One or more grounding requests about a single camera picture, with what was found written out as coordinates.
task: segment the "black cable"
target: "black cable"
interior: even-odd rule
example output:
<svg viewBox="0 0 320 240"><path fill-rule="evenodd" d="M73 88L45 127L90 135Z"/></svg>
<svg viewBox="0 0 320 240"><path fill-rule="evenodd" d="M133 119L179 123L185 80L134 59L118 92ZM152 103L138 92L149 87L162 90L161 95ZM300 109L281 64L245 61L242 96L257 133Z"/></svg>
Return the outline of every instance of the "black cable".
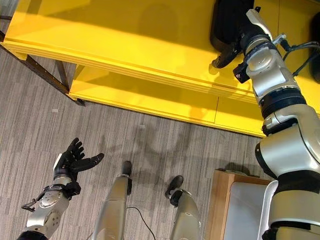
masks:
<svg viewBox="0 0 320 240"><path fill-rule="evenodd" d="M290 53L292 53L293 51L296 51L296 50L300 50L300 49L309 49L309 48L312 48L312 49L316 49L316 50L320 50L320 46L318 44L309 44L309 45L298 45L298 46L292 46L291 49L289 51L286 52L286 54L284 55L283 57L283 61L286 60L286 58L288 57L288 55Z"/></svg>
<svg viewBox="0 0 320 240"><path fill-rule="evenodd" d="M315 51L311 54L311 56L294 72L292 73L292 76L296 77L298 76L298 74L300 73L300 71L309 63L311 62L313 59L315 59L316 57L318 57L320 55L320 52Z"/></svg>
<svg viewBox="0 0 320 240"><path fill-rule="evenodd" d="M156 240L155 234L154 234L153 231L150 229L150 227L147 225L147 223L146 223L144 217L142 216L140 210L139 210L138 208L136 208L135 206L127 206L126 208L127 208L127 209L136 209L136 210L139 212L140 217L142 218L142 221L143 221L144 225L149 229L150 233L151 233L152 236L153 236L153 239ZM89 240L89 239L91 238L92 234L94 234L94 233L92 232L92 233L86 238L86 240Z"/></svg>
<svg viewBox="0 0 320 240"><path fill-rule="evenodd" d="M311 62L313 59L318 57L320 54L320 45L319 45L319 42L317 41L308 41L299 45L290 46L286 40L283 40L281 43L281 46L286 51L283 57L283 61L285 61L288 55L293 51L300 50L300 49L308 49L308 48L315 49L315 51L308 57L308 59L292 74L294 77L296 77L309 62Z"/></svg>
<svg viewBox="0 0 320 240"><path fill-rule="evenodd" d="M138 208L136 208L135 206L128 206L127 209L136 209L136 210L139 212L139 214L140 214L140 216L141 216L141 218L142 218L142 221L143 221L144 225L149 229L150 233L151 233L152 236L153 236L153 239L156 240L156 237L155 237L154 233L152 232L152 230L150 229L150 227L147 225L147 223L146 223L146 221L144 220L144 217L142 216L140 210L139 210Z"/></svg>

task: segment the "yellow table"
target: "yellow table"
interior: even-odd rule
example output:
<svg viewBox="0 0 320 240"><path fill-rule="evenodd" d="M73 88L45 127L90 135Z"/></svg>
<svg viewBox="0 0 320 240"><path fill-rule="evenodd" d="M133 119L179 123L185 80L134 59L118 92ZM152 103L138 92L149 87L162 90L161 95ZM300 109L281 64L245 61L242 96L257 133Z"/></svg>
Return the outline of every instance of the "yellow table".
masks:
<svg viewBox="0 0 320 240"><path fill-rule="evenodd" d="M320 11L320 5L310 0L256 0L255 4L262 7L260 14L272 34L286 32L291 44L308 40L306 24ZM213 5L214 0L21 0L3 45L21 59L31 54L86 66L73 81L69 93L73 98L262 136L252 83L240 84L232 72L243 57L219 70L210 65L219 55L209 42ZM307 56L308 51L292 53L288 58L290 70ZM104 91L108 96L120 93L108 80L93 81L95 90L86 90L96 74L113 76L122 84L143 85L142 94L127 91L133 99L143 100L132 106L129 100L104 97ZM297 81L308 104L320 114L320 85L311 79L307 68ZM162 95L154 88L164 88ZM195 120L194 114L187 114L181 99L173 98L177 91L181 96L189 95L182 103L185 107L198 102L208 115ZM170 109L174 111L167 107L160 110L167 98L173 99ZM221 111L224 114L217 114L218 104L213 99L218 98L220 103L228 102L228 111ZM143 101L152 104L142 107ZM254 110L239 111L239 106ZM210 115L215 117L208 121Z"/></svg>

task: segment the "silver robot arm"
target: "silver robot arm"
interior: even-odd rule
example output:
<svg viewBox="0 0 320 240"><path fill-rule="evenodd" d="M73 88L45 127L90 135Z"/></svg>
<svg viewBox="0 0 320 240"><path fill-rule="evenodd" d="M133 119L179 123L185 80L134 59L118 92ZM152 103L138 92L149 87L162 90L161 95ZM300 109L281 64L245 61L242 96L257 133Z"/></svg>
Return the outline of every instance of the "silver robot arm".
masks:
<svg viewBox="0 0 320 240"><path fill-rule="evenodd" d="M255 155L263 171L278 180L270 206L269 230L262 238L319 240L320 120L307 105L275 46L280 43L287 48L285 36L272 41L254 9L239 20L238 47L244 60L233 73L241 83L252 80L266 135L256 146ZM212 65L218 67L219 60Z"/></svg>
<svg viewBox="0 0 320 240"><path fill-rule="evenodd" d="M47 240L57 230L64 211L69 206L72 196L80 194L77 182L78 172L93 168L100 163L104 154L85 158L82 143L74 139L64 153L60 153L53 166L53 183L46 186L42 193L32 202L22 206L32 214L18 240ZM31 208L39 202L38 207Z"/></svg>

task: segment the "gray carpet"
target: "gray carpet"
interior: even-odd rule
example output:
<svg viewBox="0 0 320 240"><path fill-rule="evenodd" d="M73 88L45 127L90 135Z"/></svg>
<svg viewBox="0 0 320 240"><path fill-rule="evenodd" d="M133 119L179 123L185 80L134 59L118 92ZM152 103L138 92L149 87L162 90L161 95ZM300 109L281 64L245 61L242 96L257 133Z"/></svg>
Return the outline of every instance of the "gray carpet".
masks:
<svg viewBox="0 0 320 240"><path fill-rule="evenodd" d="M37 60L58 76L53 60ZM71 79L75 66L65 66ZM128 205L141 210L157 240L170 237L175 210L164 192L175 175L184 176L183 187L197 203L202 233L214 169L228 165L267 178L255 160L256 137L91 102L78 106L0 50L1 239L18 237L30 215L20 206L52 182L55 159L74 137L83 142L87 156L102 152L105 157L79 174L81 194L72 198L54 240L85 240L90 235L126 160L133 163ZM127 212L124 239L152 239L134 209Z"/></svg>

